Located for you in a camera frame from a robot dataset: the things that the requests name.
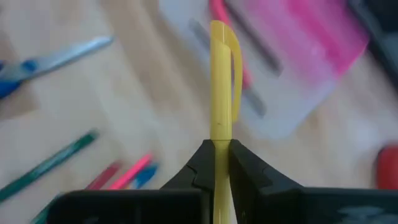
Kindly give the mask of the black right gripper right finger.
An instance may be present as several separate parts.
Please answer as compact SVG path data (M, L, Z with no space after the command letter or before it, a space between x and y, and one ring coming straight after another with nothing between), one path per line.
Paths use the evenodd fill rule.
M398 224L398 190L304 187L230 142L238 224Z

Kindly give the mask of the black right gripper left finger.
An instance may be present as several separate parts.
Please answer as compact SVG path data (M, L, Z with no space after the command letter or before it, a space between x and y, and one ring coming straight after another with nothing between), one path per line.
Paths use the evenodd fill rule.
M204 140L157 190L77 190L50 206L47 224L212 224L215 147Z

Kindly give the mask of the red crayon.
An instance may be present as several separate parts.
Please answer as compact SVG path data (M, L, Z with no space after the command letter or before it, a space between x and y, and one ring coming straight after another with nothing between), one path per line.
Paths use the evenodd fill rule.
M85 190L99 190L101 189L122 167L121 161L116 161L110 164L103 170L90 184L85 187Z

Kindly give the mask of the clear pencil box pink lid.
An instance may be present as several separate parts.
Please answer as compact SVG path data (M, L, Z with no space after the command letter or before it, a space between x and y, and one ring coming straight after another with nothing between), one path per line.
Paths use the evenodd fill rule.
M279 59L277 77L262 61L244 31L229 14L255 91L265 104L260 118L243 94L240 120L258 138L289 135L323 101L360 57L367 37L354 21L346 0L231 0L255 33ZM198 21L209 33L213 20L208 0L159 0L172 30L210 67L210 50L189 26Z

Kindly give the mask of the yellow pen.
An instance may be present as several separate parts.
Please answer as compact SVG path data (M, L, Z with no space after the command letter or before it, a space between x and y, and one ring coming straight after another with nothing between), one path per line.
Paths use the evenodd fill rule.
M239 118L243 60L239 41L222 21L210 22L211 118L210 139L215 146L214 224L229 224L229 144Z

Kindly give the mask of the green crayon white print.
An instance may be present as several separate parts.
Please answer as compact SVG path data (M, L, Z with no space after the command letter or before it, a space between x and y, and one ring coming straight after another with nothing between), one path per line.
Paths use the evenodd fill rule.
M56 199L58 199L59 197L61 197L62 194L58 194L56 195L31 221L29 224L46 224L47 223L47 215L49 213L49 209L52 206L52 204L54 203L54 201L56 201Z

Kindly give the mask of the small dark green crayon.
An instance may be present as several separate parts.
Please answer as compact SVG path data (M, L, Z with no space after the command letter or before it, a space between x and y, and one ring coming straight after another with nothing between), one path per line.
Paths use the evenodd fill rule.
M49 158L42 161L40 164L16 178L6 186L0 189L0 204L24 190L30 184L40 179L60 164L67 161L69 158L80 152L99 137L97 130L90 130L86 134L80 136L69 145L65 146Z

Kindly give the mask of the blue handled scissors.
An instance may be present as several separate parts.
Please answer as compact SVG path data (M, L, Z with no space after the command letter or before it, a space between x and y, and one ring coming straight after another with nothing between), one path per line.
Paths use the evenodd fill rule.
M113 40L113 36L99 36L51 54L31 57L16 63L0 60L0 100L16 91L23 82L73 63L109 46Z

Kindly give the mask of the pink pen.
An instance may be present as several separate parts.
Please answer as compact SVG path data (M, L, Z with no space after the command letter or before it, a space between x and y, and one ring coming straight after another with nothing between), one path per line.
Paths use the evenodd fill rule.
M222 21L230 28L233 28L228 16L228 10L224 4L224 0L208 0L210 12L214 20ZM243 88L250 89L252 85L252 78L246 69L246 64L243 61Z

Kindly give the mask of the red desk lamp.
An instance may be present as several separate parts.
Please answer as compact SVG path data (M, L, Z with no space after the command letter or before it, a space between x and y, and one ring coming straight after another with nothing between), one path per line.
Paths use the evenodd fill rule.
M376 159L378 189L398 190L398 144L383 147Z

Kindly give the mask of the black aluminium table frame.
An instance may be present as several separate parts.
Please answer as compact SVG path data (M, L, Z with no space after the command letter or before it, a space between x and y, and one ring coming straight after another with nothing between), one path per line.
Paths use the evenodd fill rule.
M369 36L369 49L398 92L398 0L347 0Z

